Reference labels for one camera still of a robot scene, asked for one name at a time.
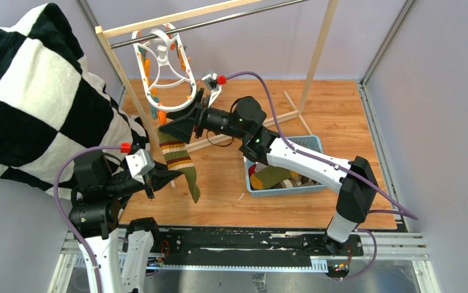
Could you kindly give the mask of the light blue plastic basket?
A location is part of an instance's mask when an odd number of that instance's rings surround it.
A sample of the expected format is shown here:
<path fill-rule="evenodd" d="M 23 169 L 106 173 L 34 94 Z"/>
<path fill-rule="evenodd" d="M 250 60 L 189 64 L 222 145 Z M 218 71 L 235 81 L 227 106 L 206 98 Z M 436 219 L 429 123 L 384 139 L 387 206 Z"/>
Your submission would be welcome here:
<path fill-rule="evenodd" d="M 243 159 L 247 191 L 253 198 L 321 192 L 323 184 L 297 172 Z"/>

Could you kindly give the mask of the green striped sock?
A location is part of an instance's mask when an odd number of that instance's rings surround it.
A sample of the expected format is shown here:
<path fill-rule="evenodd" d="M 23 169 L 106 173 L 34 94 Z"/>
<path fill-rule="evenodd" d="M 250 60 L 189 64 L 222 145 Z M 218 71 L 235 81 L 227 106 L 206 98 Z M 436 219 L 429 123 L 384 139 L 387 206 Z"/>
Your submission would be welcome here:
<path fill-rule="evenodd" d="M 249 177 L 249 182 L 254 190 L 274 189 L 273 186 L 285 179 L 300 175 L 297 172 L 281 168 L 268 166 Z"/>
<path fill-rule="evenodd" d="M 186 144 L 169 134 L 158 130 L 159 147 L 167 163 L 168 169 L 183 173 L 194 203 L 201 196 L 195 165 L 189 155 Z"/>

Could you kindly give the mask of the brown striped sock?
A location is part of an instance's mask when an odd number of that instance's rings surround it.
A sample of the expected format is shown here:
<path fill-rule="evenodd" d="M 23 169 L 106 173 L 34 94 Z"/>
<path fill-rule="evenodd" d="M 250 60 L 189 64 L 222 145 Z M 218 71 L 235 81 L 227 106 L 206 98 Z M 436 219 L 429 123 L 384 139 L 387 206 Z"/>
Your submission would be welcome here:
<path fill-rule="evenodd" d="M 273 186 L 274 189 L 289 189 L 297 187 L 309 187 L 309 186 L 318 186 L 320 183 L 317 181 L 305 177 L 303 175 L 298 175 L 292 178 L 285 179 Z"/>

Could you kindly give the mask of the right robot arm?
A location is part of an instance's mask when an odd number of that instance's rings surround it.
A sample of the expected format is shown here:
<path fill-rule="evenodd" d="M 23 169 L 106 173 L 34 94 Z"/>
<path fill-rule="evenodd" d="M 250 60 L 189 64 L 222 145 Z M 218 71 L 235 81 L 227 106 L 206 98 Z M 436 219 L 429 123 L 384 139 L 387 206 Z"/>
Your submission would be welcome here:
<path fill-rule="evenodd" d="M 252 96 L 237 99 L 227 112 L 211 107 L 212 98 L 204 98 L 203 92 L 178 117 L 172 115 L 160 131 L 184 143 L 204 131 L 240 139 L 239 150 L 250 161 L 296 172 L 337 193 L 336 213 L 320 247 L 332 255 L 345 250 L 350 234 L 365 222 L 375 199 L 378 185 L 368 160 L 339 159 L 292 143 L 263 125 L 267 114 Z"/>

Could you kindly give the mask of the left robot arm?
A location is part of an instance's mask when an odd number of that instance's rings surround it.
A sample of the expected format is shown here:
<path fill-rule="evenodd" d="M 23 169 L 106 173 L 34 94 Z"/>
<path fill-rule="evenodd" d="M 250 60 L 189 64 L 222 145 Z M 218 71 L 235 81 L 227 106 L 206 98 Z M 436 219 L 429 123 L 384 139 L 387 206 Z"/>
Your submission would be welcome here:
<path fill-rule="evenodd" d="M 162 244 L 157 222 L 152 217 L 130 222 L 125 232 L 124 264 L 119 259 L 119 213 L 121 199 L 144 190 L 148 198 L 169 184 L 181 172 L 169 170 L 153 160 L 150 151 L 126 149 L 123 170 L 112 173 L 110 154 L 92 150 L 74 160 L 78 185 L 73 189 L 73 207 L 68 214 L 81 235 L 91 292 L 143 292 L 148 258 Z"/>

